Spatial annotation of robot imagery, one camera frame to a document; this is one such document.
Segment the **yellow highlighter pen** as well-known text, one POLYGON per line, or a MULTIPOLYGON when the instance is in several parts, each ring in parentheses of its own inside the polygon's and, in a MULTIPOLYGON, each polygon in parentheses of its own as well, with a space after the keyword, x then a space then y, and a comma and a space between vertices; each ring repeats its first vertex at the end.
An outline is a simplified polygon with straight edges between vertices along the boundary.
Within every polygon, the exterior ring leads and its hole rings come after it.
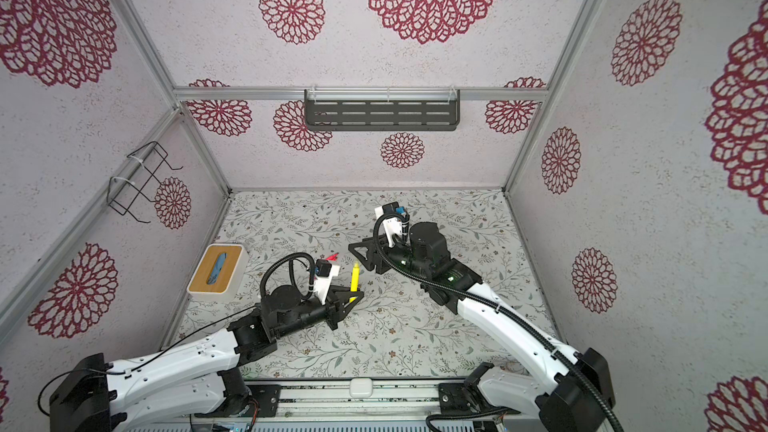
POLYGON ((350 291, 351 292, 357 292, 359 287, 359 279, 360 279, 360 263, 355 262, 353 264, 352 268, 352 275, 351 275, 351 281, 350 281, 350 291))

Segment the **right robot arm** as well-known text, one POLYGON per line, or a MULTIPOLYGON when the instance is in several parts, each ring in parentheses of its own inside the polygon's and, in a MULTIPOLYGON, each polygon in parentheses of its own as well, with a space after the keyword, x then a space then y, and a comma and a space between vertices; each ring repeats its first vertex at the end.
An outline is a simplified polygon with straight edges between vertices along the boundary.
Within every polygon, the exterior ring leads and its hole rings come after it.
POLYGON ((580 352, 516 312, 470 267, 454 258, 433 222, 405 227, 395 216, 375 226, 383 233, 348 250, 368 271, 393 270, 420 284, 438 305, 471 322, 502 345, 525 369, 477 367, 464 389, 478 416, 517 413, 548 431, 620 431, 607 360, 592 348, 580 352))

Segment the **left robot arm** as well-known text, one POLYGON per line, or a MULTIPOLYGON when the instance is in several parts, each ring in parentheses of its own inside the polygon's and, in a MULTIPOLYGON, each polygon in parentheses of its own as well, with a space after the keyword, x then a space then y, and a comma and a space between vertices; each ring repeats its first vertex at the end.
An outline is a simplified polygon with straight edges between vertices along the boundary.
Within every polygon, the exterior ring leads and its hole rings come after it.
POLYGON ((278 339, 294 332, 321 322, 337 329, 363 296, 332 285, 325 298, 304 299, 284 285, 198 340, 113 362, 87 356, 51 379, 49 428, 125 431, 184 414, 232 416, 251 397, 242 366, 275 352, 278 339))

